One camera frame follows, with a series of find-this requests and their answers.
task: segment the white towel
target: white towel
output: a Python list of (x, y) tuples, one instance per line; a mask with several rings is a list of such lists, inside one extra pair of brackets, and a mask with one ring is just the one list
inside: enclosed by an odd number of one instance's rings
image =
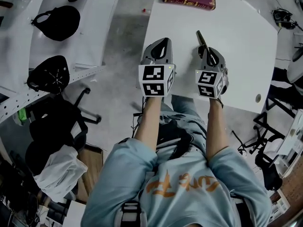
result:
[(54, 202), (59, 202), (77, 184), (78, 179), (87, 172), (87, 166), (77, 159), (74, 147), (63, 145), (48, 158), (41, 174), (34, 180), (42, 192)]

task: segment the green object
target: green object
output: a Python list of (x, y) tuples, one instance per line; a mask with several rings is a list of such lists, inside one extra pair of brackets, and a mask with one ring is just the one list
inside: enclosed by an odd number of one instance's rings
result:
[(25, 121), (27, 119), (27, 112), (25, 108), (22, 108), (18, 111), (18, 118), (20, 121)]

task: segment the gray floor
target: gray floor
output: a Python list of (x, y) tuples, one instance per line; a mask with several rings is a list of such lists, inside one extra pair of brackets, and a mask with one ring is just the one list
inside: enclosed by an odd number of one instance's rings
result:
[[(278, 31), (271, 15), (271, 10), (279, 6), (275, 0), (243, 1), (247, 4), (244, 6), (251, 6)], [(279, 0), (279, 2), (283, 8), (294, 14), (294, 19), (299, 24), (303, 25), (301, 11), (296, 7), (294, 0)], [(152, 9), (152, 3), (153, 0), (119, 0), (103, 59), (108, 68), (94, 77), (69, 85), (65, 90), (67, 97), (75, 101), (83, 87), (91, 88), (91, 93), (84, 96), (80, 106), (87, 111), (102, 115), (102, 122), (99, 125), (88, 124), (87, 140), (88, 143), (102, 148), (105, 158), (115, 143), (131, 137), (133, 113), (137, 112), (136, 108), (140, 108), (141, 105), (142, 94), (135, 88), (136, 69), (141, 60), (149, 20), (149, 15), (143, 14), (142, 9)], [(291, 58), (293, 44), (298, 39), (294, 38), (293, 32), (285, 29), (280, 31), (277, 58)], [(276, 66), (287, 68), (288, 61), (277, 60)], [(196, 100), (195, 104), (200, 116), (207, 121), (209, 104), (201, 100)], [(255, 137), (252, 129), (254, 125), (252, 120), (257, 116), (255, 113), (231, 107), (225, 107), (224, 113), (230, 146), (235, 148), (239, 146), (231, 130), (234, 130), (244, 142)], [(275, 108), (269, 114), (269, 121), (282, 133), (286, 133), (292, 123), (292, 119), (286, 113)], [(254, 166), (254, 156), (249, 156), (247, 160), (258, 174), (259, 170)]]

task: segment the office chair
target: office chair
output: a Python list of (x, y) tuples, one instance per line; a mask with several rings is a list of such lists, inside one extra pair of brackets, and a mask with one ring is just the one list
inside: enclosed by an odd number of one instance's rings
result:
[[(33, 113), (36, 119), (29, 126), (34, 141), (29, 145), (25, 156), (26, 164), (33, 175), (40, 174), (49, 156), (63, 145), (74, 147), (78, 152), (84, 148), (88, 133), (85, 122), (98, 124), (101, 121), (99, 115), (96, 120), (81, 115), (78, 105), (84, 94), (89, 93), (89, 88), (84, 89), (74, 105), (64, 100), (62, 95), (57, 95), (27, 108), (27, 113)], [(76, 123), (81, 132), (74, 137), (71, 131)]]
[(271, 159), (270, 157), (264, 154), (264, 149), (268, 142), (273, 142), (274, 140), (279, 139), (280, 137), (278, 135), (273, 135), (269, 139), (266, 139), (265, 135), (267, 133), (267, 129), (261, 136), (259, 129), (256, 126), (254, 126), (253, 128), (257, 130), (258, 139), (256, 142), (249, 144), (247, 146), (239, 139), (236, 133), (232, 131), (232, 133), (235, 135), (235, 137), (241, 144), (240, 147), (238, 148), (238, 151), (240, 154), (242, 154), (242, 150), (245, 150), (246, 148), (249, 147), (253, 147), (253, 149), (249, 151), (250, 154), (253, 154), (256, 150), (258, 150), (258, 154), (255, 157), (255, 164), (256, 166), (260, 167), (262, 170), (264, 177), (264, 186), (267, 190), (276, 191), (282, 186), (282, 182), (283, 182), (274, 164), (275, 160), (278, 158), (279, 155), (276, 155), (274, 159)]

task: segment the chair wheel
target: chair wheel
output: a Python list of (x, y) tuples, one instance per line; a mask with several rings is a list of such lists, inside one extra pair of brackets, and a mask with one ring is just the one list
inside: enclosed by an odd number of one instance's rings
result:
[(89, 93), (90, 93), (90, 88), (88, 88), (88, 87), (85, 88), (85, 89), (84, 89), (84, 92), (85, 92), (86, 94), (89, 94)]
[(101, 122), (102, 117), (100, 115), (97, 116), (97, 123)]

